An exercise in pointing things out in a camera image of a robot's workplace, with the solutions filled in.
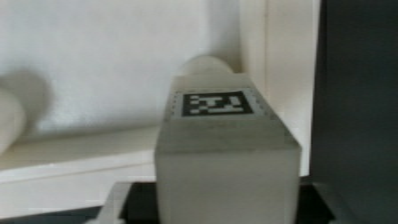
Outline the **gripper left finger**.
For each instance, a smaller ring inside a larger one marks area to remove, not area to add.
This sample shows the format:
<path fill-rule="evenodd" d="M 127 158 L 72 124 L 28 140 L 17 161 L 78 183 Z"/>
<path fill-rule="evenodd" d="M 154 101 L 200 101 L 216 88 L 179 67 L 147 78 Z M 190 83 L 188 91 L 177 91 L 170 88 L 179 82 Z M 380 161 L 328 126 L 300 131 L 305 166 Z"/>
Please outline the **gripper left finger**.
<path fill-rule="evenodd" d="M 158 224 L 156 183 L 117 182 L 87 224 Z"/>

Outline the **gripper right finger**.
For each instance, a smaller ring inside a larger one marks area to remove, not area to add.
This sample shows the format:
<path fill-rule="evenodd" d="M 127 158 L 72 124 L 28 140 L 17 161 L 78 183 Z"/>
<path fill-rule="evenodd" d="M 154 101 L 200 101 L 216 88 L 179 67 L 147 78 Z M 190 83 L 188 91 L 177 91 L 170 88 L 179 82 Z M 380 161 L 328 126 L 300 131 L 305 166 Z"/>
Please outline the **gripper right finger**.
<path fill-rule="evenodd" d="M 300 178 L 294 224 L 355 224 L 355 217 L 332 187 Z"/>

